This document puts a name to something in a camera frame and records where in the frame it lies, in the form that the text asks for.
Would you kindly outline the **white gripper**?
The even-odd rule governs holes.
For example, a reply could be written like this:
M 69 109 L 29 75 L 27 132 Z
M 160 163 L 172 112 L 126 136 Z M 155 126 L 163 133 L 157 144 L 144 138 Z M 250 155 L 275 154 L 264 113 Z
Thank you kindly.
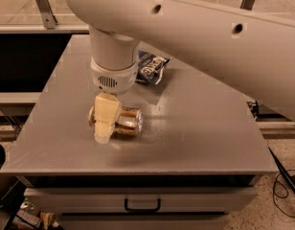
M 121 102 L 115 95 L 124 94 L 133 86 L 138 66 L 134 63 L 125 69 L 108 70 L 91 59 L 90 67 L 92 81 L 102 91 L 95 98 L 94 137 L 99 144 L 107 144 L 122 108 Z

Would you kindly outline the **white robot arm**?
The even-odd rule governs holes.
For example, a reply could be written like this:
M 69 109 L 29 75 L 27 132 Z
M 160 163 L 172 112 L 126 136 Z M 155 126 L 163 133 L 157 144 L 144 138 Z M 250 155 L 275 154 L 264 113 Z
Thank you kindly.
M 295 21 L 198 0 L 65 0 L 89 27 L 93 82 L 126 92 L 145 42 L 295 122 Z

